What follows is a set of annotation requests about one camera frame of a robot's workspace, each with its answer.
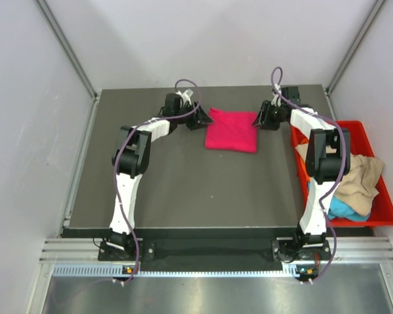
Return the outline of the pink t shirt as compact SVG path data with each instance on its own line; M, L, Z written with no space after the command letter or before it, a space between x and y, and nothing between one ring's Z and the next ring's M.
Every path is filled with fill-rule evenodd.
M214 122L206 130L206 149L256 153L257 128L252 126L256 112L211 108L208 115Z

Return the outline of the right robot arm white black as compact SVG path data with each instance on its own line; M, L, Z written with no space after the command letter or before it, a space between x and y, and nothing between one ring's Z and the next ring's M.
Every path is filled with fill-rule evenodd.
M350 133L300 104L298 87L282 88L275 84L272 94L272 100L262 102L252 126L276 131L287 122L309 140L305 156L309 194L292 243L284 251L306 259L324 248L329 206L336 188L350 170Z

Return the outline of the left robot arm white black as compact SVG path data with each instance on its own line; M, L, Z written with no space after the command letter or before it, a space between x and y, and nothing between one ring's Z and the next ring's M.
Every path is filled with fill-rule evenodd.
M193 91L186 89L166 95L158 115L137 126L119 130L112 157L115 206L109 228L113 252L129 259L136 252L138 239L134 233L134 211L138 187L149 166L151 144L170 135L179 125L189 130L205 128L214 121L203 111L199 101L192 100Z

